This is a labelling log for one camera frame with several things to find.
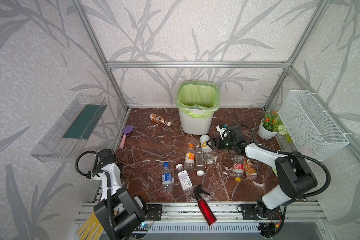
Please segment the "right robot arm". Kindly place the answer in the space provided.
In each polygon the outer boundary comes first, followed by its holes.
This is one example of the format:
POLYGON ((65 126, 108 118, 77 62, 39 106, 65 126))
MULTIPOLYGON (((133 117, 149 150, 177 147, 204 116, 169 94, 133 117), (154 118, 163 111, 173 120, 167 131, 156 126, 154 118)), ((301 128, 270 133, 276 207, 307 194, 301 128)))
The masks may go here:
POLYGON ((241 124, 228 126, 226 138, 207 140, 206 145, 212 150, 234 151, 237 155, 276 169, 279 184, 257 200, 256 214, 260 219, 266 220, 281 206, 286 207, 296 200, 316 196, 330 186, 331 174, 322 162, 296 151, 289 153, 264 147, 256 140, 253 131, 252 139, 247 140, 242 127, 244 125, 241 124), (307 161, 317 164, 326 175, 323 186, 313 192, 309 191, 317 187, 318 180, 307 161))

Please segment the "brown bottle near right arm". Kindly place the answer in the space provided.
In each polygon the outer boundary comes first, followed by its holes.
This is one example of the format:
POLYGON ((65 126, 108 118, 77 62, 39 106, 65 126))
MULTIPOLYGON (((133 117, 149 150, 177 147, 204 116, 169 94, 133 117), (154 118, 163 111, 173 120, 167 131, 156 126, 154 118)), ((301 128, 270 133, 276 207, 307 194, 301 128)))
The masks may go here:
POLYGON ((250 159, 244 161, 244 170, 247 179, 255 180, 258 177, 256 169, 250 159))

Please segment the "white label yogurt bottle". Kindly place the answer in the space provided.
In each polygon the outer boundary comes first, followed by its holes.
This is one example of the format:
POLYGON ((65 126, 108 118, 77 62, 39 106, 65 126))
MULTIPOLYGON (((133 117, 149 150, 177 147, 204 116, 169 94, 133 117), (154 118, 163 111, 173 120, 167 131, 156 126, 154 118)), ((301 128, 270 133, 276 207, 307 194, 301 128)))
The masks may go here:
POLYGON ((207 145, 209 140, 210 137, 208 135, 201 135, 200 137, 204 160, 208 165, 211 165, 214 163, 214 151, 207 145))

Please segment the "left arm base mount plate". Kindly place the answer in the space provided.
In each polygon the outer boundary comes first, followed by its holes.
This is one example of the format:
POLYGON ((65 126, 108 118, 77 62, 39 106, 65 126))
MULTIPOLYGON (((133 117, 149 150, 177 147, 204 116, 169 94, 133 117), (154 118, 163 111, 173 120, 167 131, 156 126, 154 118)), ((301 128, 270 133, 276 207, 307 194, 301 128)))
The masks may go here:
POLYGON ((143 205, 143 213, 146 221, 160 221, 162 219, 163 205, 162 204, 147 204, 143 205))

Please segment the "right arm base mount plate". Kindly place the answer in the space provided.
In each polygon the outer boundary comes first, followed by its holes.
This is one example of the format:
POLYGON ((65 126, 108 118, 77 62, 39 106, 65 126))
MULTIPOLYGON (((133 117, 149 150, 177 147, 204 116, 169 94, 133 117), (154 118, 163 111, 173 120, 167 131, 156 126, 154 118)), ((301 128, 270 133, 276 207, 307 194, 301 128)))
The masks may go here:
POLYGON ((270 210, 263 204, 240 204, 237 211, 242 214, 243 220, 273 220, 283 217, 280 207, 270 210))

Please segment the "blue label bottle front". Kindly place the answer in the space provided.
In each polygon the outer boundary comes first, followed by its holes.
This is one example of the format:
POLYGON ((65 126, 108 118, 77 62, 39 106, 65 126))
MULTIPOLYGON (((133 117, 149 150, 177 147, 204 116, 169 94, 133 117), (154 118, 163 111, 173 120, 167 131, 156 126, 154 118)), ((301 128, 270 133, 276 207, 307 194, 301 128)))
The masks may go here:
POLYGON ((165 192, 173 190, 173 176, 169 163, 163 164, 163 173, 161 175, 162 188, 165 192))

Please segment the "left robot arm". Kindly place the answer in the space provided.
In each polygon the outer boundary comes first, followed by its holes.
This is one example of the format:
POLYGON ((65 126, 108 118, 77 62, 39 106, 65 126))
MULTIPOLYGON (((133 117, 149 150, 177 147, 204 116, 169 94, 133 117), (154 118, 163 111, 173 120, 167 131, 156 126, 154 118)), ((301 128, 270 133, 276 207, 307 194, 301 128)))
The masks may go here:
POLYGON ((112 149, 85 151, 76 159, 75 168, 87 179, 102 182, 101 200, 79 228, 79 239, 98 240, 106 233, 111 240, 128 240, 133 231, 146 220, 148 206, 140 196, 131 196, 123 186, 123 165, 117 161, 115 152, 112 149), (83 173, 79 169, 79 161, 88 154, 95 156, 94 166, 92 171, 83 173))

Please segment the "brown coffee bottle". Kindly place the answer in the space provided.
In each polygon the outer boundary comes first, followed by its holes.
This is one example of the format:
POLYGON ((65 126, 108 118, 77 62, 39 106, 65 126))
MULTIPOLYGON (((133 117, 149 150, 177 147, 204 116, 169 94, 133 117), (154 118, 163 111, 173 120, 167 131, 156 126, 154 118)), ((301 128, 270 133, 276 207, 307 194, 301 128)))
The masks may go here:
POLYGON ((157 124, 162 124, 162 125, 165 125, 165 126, 168 126, 168 127, 170 127, 172 125, 171 122, 165 120, 163 117, 161 117, 161 116, 159 116, 157 114, 151 114, 150 119, 153 122, 157 123, 157 124))

